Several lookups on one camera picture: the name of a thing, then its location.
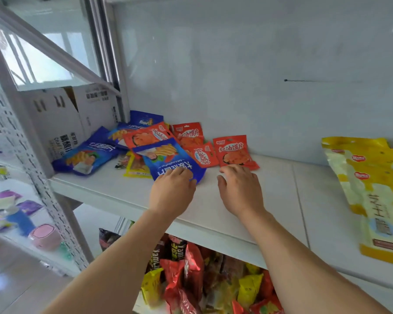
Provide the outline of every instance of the brand logo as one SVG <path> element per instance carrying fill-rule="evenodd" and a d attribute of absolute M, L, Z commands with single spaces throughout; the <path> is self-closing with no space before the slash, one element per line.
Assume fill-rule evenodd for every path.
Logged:
<path fill-rule="evenodd" d="M 364 162 L 365 161 L 365 156 L 362 155 L 353 155 L 352 159 L 356 162 Z"/>
<path fill-rule="evenodd" d="M 218 149 L 219 152 L 230 152 L 230 151 L 237 151 L 237 150 L 241 150 L 243 149 L 244 144 L 243 142 L 239 142 L 239 143 L 230 143 L 227 144 L 225 147 L 220 147 Z"/>
<path fill-rule="evenodd" d="M 201 163 L 202 165 L 210 164 L 210 158 L 208 157 L 207 153 L 205 153 L 201 148 L 195 149 L 195 158 Z"/>
<path fill-rule="evenodd" d="M 364 180 L 364 179 L 369 179 L 370 178 L 370 175 L 368 175 L 367 173 L 355 172 L 354 175 L 355 175 L 355 177 L 357 179 L 360 179 L 360 180 Z"/>
<path fill-rule="evenodd" d="M 160 141 L 168 139 L 168 137 L 164 133 L 161 133 L 157 129 L 151 129 L 151 131 L 153 132 L 153 135 L 157 137 Z"/>
<path fill-rule="evenodd" d="M 198 129 L 191 129 L 191 130 L 186 130 L 183 133 L 178 134 L 179 137 L 187 137 L 187 138 L 196 138 L 199 136 L 199 130 Z"/>

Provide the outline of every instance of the tiled floor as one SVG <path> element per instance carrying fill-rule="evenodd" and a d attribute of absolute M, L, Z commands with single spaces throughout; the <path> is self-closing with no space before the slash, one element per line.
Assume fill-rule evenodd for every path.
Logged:
<path fill-rule="evenodd" d="M 0 239 L 0 313 L 40 313 L 71 280 Z"/>

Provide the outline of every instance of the black snack package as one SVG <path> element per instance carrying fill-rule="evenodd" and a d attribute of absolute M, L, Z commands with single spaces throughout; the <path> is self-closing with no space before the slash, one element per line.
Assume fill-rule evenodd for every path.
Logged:
<path fill-rule="evenodd" d="M 99 244 L 102 251 L 109 248 L 111 244 L 117 241 L 121 236 L 115 232 L 110 232 L 109 230 L 99 228 Z"/>
<path fill-rule="evenodd" d="M 150 261 L 148 262 L 150 266 L 150 271 L 156 270 L 160 268 L 160 259 L 165 258 L 165 248 L 166 245 L 169 241 L 169 236 L 168 234 L 164 234 L 163 237 L 159 240 L 159 243 L 157 244 L 156 248 L 154 248 Z"/>
<path fill-rule="evenodd" d="M 186 240 L 169 235 L 171 240 L 172 261 L 179 261 L 185 258 Z"/>

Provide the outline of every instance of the blue snack bag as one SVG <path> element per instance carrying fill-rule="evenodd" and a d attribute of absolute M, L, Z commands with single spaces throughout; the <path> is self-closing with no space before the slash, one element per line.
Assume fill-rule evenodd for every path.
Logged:
<path fill-rule="evenodd" d="M 153 124 L 163 122 L 164 118 L 160 115 L 155 115 L 153 113 L 147 113 L 137 110 L 131 110 L 129 112 L 129 122 L 130 125 L 136 125 L 141 127 L 149 127 Z"/>
<path fill-rule="evenodd" d="M 129 150 L 129 148 L 125 144 L 123 135 L 141 128 L 143 128 L 143 126 L 137 126 L 125 122 L 118 122 L 118 126 L 116 126 L 116 129 L 108 132 L 106 143 L 115 145 L 116 147 L 123 148 L 125 150 Z"/>
<path fill-rule="evenodd" d="M 150 169 L 151 176 L 156 180 L 160 175 L 165 174 L 170 169 L 184 167 L 194 174 L 196 182 L 202 179 L 206 169 L 201 168 L 186 151 L 181 148 L 179 143 L 170 138 L 150 145 L 136 147 L 132 150 L 134 153 L 142 155 L 145 164 Z"/>
<path fill-rule="evenodd" d="M 73 172 L 82 176 L 92 174 L 98 167 L 120 153 L 120 150 L 113 145 L 103 143 L 106 141 L 108 133 L 108 129 L 100 127 L 77 148 L 53 161 L 52 167 L 57 172 Z"/>

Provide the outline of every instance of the purple package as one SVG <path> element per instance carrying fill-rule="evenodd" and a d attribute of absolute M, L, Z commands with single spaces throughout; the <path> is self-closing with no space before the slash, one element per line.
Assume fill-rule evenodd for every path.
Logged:
<path fill-rule="evenodd" d="M 28 216 L 31 216 L 34 212 L 40 210 L 43 207 L 43 205 L 38 204 L 33 200 L 25 200 L 24 202 L 18 203 L 16 206 Z"/>
<path fill-rule="evenodd" d="M 22 197 L 21 194 L 15 193 L 11 190 L 3 190 L 2 192 L 0 192 L 0 198 L 6 198 L 10 196 L 15 196 L 15 200 L 18 200 Z"/>

